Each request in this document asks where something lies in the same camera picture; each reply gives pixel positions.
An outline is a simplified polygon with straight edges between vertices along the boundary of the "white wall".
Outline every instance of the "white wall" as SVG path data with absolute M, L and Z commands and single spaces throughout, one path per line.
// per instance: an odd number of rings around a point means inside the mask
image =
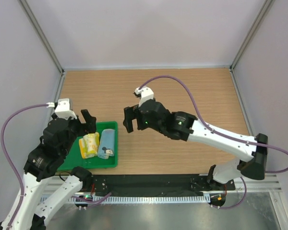
M 235 74 L 255 132 L 288 150 L 288 0 L 275 1 Z M 268 170 L 286 166 L 284 154 L 269 151 Z M 278 178 L 288 202 L 288 172 Z
M 230 65 L 264 0 L 28 0 L 64 68 Z
M 16 110 L 52 101 L 59 76 L 19 3 L 0 1 L 0 130 Z M 28 153 L 38 144 L 47 114 L 46 108 L 24 112 L 6 129 L 7 150 L 20 172 Z M 0 145 L 0 222 L 18 190 L 18 181 Z

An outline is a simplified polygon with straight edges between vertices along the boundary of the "green tray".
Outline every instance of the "green tray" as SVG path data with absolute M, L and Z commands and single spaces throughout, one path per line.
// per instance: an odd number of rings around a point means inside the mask
M 80 153 L 79 139 L 78 137 L 72 148 L 67 155 L 63 165 L 58 168 L 58 171 L 72 170 L 76 166 L 81 166 L 85 169 L 100 169 L 100 168 L 114 168 L 118 164 L 118 124 L 116 121 L 109 122 L 97 122 L 96 129 L 100 134 L 104 129 L 111 128 L 115 130 L 115 145 L 114 145 L 114 156 L 108 159 L 101 159 L 97 156 L 88 159 L 83 159 Z

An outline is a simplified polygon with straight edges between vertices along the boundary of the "red wire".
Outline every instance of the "red wire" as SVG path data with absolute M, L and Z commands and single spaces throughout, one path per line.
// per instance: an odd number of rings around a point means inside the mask
M 95 191 L 95 184 L 92 185 L 91 195 L 93 194 L 94 191 Z
M 227 195 L 227 188 L 226 188 L 226 184 L 224 185 L 224 190 L 225 190 L 225 196 Z

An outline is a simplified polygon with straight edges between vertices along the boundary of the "metal surface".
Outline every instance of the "metal surface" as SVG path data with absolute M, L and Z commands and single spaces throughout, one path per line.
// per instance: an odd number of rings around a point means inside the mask
M 226 205 L 242 194 L 228 194 Z M 208 204 L 104 205 L 77 210 L 65 205 L 47 230 L 280 230 L 269 193 L 248 193 L 230 210 Z
M 44 44 L 46 50 L 48 51 L 51 59 L 53 60 L 54 64 L 57 66 L 60 74 L 63 74 L 63 68 L 59 62 L 59 60 L 57 59 L 57 56 L 55 55 L 53 49 L 51 48 L 44 32 L 42 31 L 42 28 L 40 27 L 38 21 L 36 20 L 36 17 L 34 16 L 30 6 L 28 5 L 26 0 L 18 0 L 19 4 L 21 5 L 21 7 L 23 8 L 25 14 L 27 15 L 28 19 L 30 20 L 33 28 L 35 29 L 35 31 L 37 32 L 37 35 L 39 36 L 41 42 Z
M 287 230 L 288 229 L 288 214 L 284 207 L 283 200 L 284 194 L 283 193 L 270 193 L 271 201 L 279 222 L 281 229 Z
M 256 31 L 258 30 L 259 26 L 261 25 L 262 21 L 264 20 L 265 16 L 267 15 L 267 13 L 269 12 L 271 6 L 273 5 L 275 0 L 265 0 L 262 8 L 260 9 L 255 21 L 253 22 L 248 34 L 246 35 L 238 53 L 236 54 L 234 61 L 231 65 L 231 69 L 234 69 L 238 63 L 238 61 L 240 60 L 241 56 L 244 53 L 244 50 L 247 48 L 248 44 L 250 43 L 250 41 L 252 40 L 252 38 L 254 37 L 254 35 L 256 34 Z

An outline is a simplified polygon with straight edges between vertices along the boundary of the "metal plate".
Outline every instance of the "metal plate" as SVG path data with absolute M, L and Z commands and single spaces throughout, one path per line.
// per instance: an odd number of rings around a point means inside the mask
M 226 205 L 241 193 L 229 193 Z M 280 230 L 269 193 L 248 193 L 237 208 L 217 210 L 208 204 L 104 205 L 77 210 L 64 205 L 47 230 Z

